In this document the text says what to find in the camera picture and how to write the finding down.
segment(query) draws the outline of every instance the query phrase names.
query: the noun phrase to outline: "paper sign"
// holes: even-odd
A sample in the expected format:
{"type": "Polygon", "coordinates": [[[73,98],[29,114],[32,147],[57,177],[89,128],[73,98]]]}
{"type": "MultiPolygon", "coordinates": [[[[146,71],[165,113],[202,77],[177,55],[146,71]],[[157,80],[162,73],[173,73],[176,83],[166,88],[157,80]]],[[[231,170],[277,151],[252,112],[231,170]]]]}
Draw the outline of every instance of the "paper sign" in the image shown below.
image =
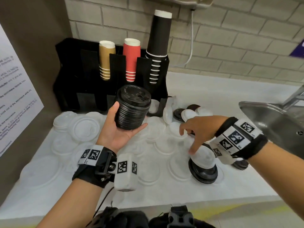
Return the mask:
{"type": "Polygon", "coordinates": [[[290,56],[304,58],[304,40],[292,51],[290,56]]]}
{"type": "Polygon", "coordinates": [[[0,25],[0,157],[42,108],[32,82],[0,25]]]}

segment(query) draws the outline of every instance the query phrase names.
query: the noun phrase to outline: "tiled wall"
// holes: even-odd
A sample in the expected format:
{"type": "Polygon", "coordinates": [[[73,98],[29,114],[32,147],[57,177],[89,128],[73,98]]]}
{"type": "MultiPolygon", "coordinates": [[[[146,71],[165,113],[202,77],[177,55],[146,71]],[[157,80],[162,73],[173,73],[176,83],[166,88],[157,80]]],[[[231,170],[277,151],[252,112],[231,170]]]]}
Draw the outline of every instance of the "tiled wall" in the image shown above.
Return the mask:
{"type": "MultiPolygon", "coordinates": [[[[190,53],[190,11],[146,0],[65,0],[74,38],[146,48],[155,9],[173,13],[168,54],[181,64],[190,53]]],[[[304,39],[304,0],[215,0],[194,12],[194,49],[181,73],[301,85],[304,59],[288,57],[304,39]]]]}

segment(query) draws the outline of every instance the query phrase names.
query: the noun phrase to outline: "black cable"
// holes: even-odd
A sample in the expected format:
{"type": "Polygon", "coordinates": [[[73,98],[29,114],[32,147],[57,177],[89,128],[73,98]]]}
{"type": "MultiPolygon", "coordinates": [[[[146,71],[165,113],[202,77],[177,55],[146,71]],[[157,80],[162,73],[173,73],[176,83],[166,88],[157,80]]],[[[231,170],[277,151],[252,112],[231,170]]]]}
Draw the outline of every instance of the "black cable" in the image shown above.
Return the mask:
{"type": "Polygon", "coordinates": [[[109,193],[112,191],[112,189],[114,189],[114,187],[112,187],[112,188],[107,192],[107,194],[106,194],[105,197],[103,198],[101,204],[99,205],[98,209],[96,210],[95,214],[93,215],[93,218],[95,217],[95,215],[96,215],[97,212],[99,211],[101,205],[103,204],[104,200],[107,198],[107,196],[109,195],[109,193]]]}

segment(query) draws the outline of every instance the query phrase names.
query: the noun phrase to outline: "white cable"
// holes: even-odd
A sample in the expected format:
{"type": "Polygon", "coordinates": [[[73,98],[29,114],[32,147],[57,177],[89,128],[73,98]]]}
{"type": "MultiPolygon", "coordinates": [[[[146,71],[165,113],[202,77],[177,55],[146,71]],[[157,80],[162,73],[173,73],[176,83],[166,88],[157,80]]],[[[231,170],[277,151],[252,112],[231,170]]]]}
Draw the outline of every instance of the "white cable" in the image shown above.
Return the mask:
{"type": "Polygon", "coordinates": [[[172,65],[170,67],[183,67],[185,65],[188,64],[188,62],[191,60],[192,58],[192,53],[193,53],[193,14],[194,14],[194,10],[191,10],[191,51],[190,51],[190,56],[188,58],[188,61],[186,61],[184,64],[180,64],[180,65],[172,65]]]}

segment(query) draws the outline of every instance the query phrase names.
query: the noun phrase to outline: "red paper cup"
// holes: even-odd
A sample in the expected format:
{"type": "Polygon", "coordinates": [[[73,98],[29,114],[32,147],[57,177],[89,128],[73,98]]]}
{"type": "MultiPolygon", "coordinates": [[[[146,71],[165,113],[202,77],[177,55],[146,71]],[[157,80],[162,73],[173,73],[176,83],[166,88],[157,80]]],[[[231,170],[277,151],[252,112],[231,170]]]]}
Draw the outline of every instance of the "red paper cup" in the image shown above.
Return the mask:
{"type": "Polygon", "coordinates": [[[137,58],[140,57],[140,41],[133,38],[126,38],[123,55],[126,56],[126,79],[135,80],[137,58]]]}

